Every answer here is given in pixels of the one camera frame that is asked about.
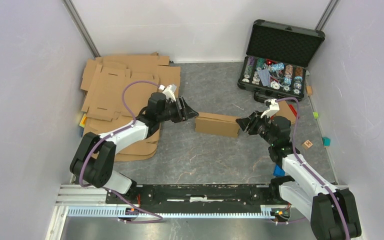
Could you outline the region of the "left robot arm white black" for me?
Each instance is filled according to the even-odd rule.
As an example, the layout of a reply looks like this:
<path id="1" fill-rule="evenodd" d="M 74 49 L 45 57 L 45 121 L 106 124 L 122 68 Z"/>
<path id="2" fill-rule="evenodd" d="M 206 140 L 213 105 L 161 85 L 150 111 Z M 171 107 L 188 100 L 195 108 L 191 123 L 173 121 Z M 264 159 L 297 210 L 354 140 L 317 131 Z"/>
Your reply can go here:
<path id="1" fill-rule="evenodd" d="M 128 124 L 114 131 L 95 134 L 86 133 L 76 150 L 69 170 L 82 187 L 94 186 L 118 192 L 125 204 L 137 198 L 135 181 L 114 170 L 116 154 L 130 145 L 150 138 L 163 122 L 185 122 L 198 117 L 182 96 L 171 98 L 167 94 L 154 92 L 147 106 Z"/>

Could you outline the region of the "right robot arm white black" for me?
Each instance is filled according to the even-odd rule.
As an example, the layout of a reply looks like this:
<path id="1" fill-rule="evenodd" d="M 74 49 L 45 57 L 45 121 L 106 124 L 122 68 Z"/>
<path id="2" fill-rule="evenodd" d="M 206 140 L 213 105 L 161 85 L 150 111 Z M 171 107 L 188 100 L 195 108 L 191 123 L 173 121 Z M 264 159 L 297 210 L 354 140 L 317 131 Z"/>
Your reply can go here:
<path id="1" fill-rule="evenodd" d="M 310 222 L 318 240 L 350 240 L 362 235 L 354 194 L 339 189 L 317 173 L 294 147 L 291 122 L 283 116 L 267 117 L 255 111 L 236 119 L 242 131 L 259 135 L 269 144 L 269 156 L 285 172 L 270 184 L 269 199 L 294 206 Z"/>

